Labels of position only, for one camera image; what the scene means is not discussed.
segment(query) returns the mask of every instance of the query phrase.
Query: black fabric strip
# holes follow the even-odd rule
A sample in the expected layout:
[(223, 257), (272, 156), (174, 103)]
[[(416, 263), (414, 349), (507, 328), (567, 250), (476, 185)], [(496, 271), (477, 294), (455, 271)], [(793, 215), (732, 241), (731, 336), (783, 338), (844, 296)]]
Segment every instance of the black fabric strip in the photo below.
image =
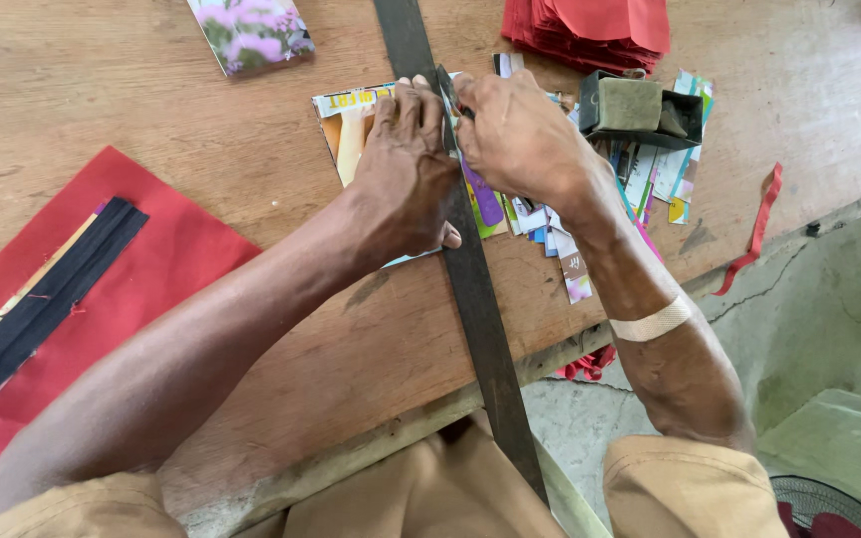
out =
[(112, 198), (42, 280), (2, 317), (0, 385), (69, 315), (147, 220), (135, 206)]
[[(374, 0), (374, 6), (384, 32), (394, 77), (423, 75), (433, 91), (440, 95), (440, 84), (430, 54), (431, 43), (424, 30), (417, 0)], [(457, 149), (449, 123), (444, 129), (444, 147), (450, 152)], [(450, 193), (450, 207), (448, 220), (460, 232), (463, 244), (456, 250), (446, 249), (444, 261), (460, 321), (464, 325), (467, 347), (471, 351), (473, 370), (494, 431), (494, 441), (534, 488), (544, 505), (549, 506), (533, 434), (520, 396), (514, 360), (507, 345), (490, 270), (473, 219), (471, 199), (463, 183)]]

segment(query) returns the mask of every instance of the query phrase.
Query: wooden table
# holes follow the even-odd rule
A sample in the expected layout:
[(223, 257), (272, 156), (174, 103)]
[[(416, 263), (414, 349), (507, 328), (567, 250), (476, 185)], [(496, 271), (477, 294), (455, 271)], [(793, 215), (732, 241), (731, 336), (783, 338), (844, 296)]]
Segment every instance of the wooden table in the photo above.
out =
[[(298, 0), (317, 58), (226, 80), (181, 0), (0, 0), (0, 249), (71, 176), (113, 144), (244, 237), (268, 248), (341, 183), (311, 96), (391, 80), (369, 0)], [(436, 60), (484, 74), (500, 0), (421, 0)], [(678, 68), (713, 80), (689, 226), (654, 204), (651, 238), (683, 281), (742, 254), (760, 184), (779, 160), (768, 236), (861, 197), (861, 3), (671, 0)], [(579, 74), (526, 56), (545, 89)], [(604, 319), (569, 305), (556, 260), (503, 235), (484, 241), (515, 357)], [(185, 513), (473, 379), (447, 272), (430, 256), (329, 300), (248, 373), (161, 471)]]

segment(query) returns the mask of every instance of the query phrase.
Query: photo of pink flowers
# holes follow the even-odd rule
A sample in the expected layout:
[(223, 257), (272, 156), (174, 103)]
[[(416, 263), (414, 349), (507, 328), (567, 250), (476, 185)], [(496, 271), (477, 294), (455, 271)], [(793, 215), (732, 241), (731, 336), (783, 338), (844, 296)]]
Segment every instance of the photo of pink flowers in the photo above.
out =
[(230, 76), (314, 52), (292, 0), (188, 0)]

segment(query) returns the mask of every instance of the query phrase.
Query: forearm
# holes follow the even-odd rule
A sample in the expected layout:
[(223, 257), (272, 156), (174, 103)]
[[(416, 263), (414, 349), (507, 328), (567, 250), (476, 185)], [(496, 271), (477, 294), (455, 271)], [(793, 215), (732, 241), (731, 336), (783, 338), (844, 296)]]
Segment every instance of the forearm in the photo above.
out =
[(346, 198), (162, 315), (56, 398), (0, 457), (0, 512), (54, 485), (157, 469), (279, 338), (377, 268), (347, 231)]
[[(606, 189), (584, 196), (614, 195), (615, 189)], [(677, 297), (691, 312), (684, 324), (649, 342), (614, 336), (628, 381), (653, 426), (663, 434), (751, 452), (755, 433), (738, 379), (700, 309), (639, 237), (618, 198), (596, 207), (599, 211), (569, 211), (564, 225), (577, 241), (607, 317), (640, 320)]]

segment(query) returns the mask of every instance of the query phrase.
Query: person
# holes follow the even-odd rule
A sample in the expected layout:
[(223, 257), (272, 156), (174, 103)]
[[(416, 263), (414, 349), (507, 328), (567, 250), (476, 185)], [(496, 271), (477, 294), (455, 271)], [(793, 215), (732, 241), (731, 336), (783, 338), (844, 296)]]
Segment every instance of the person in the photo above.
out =
[[(604, 495), (616, 536), (785, 536), (735, 371), (700, 310), (637, 234), (613, 170), (533, 76), (455, 81), (456, 133), (495, 190), (554, 208), (611, 320), (692, 314), (615, 344), (662, 435), (616, 440)], [(401, 255), (444, 245), (459, 166), (423, 77), (376, 102), (355, 181), (291, 236), (95, 363), (0, 457), (0, 537), (185, 536), (155, 471), (248, 368), (325, 300)], [(261, 536), (564, 536), (486, 426), (432, 435), (296, 504)]]

